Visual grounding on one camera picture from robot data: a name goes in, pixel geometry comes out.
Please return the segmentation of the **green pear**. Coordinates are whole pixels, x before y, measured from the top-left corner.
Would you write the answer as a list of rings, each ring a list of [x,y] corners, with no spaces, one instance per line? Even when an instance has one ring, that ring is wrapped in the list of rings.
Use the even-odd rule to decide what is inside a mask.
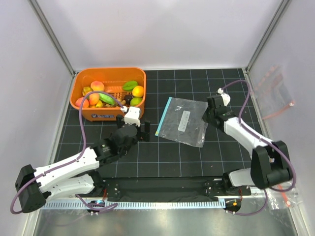
[[[136,107],[137,105],[139,105],[142,102],[142,97],[134,97],[131,99],[130,101],[130,106],[132,107]]]

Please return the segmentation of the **brown longan bunch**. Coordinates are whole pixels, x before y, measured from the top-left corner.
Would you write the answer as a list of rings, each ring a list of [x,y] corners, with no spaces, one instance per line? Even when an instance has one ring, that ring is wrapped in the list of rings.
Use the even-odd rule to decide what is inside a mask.
[[[126,104],[126,101],[125,100],[121,100],[121,99],[118,99],[118,101],[124,106]],[[115,102],[113,105],[109,104],[109,103],[105,103],[103,102],[103,106],[105,108],[114,108],[114,107],[119,107],[119,104],[117,102]]]

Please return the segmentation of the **clear zip top bag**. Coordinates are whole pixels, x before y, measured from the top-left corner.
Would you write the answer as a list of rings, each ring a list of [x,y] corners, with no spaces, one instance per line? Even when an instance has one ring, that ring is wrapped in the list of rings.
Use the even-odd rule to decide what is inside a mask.
[[[196,148],[204,145],[208,124],[202,117],[206,102],[169,97],[155,135]]]

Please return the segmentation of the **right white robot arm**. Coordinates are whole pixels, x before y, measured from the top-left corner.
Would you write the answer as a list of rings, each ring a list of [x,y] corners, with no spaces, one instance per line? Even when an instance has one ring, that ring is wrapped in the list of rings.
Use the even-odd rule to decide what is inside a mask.
[[[208,97],[202,119],[242,145],[251,157],[251,167],[225,173],[221,183],[223,192],[232,195],[240,186],[263,190],[290,180],[295,183],[296,173],[287,145],[264,137],[229,111],[226,107],[228,97],[225,93]]]

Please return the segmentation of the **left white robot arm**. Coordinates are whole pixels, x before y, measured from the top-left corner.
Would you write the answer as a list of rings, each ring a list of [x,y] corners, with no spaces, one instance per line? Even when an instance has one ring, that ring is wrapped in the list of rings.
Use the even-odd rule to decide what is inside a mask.
[[[149,121],[141,125],[138,119],[119,115],[116,123],[118,129],[108,138],[91,147],[83,146],[74,156],[40,168],[22,167],[15,182],[17,193],[10,205],[11,213],[30,213],[66,195],[102,195],[104,181],[97,169],[117,162],[139,141],[150,140]]]

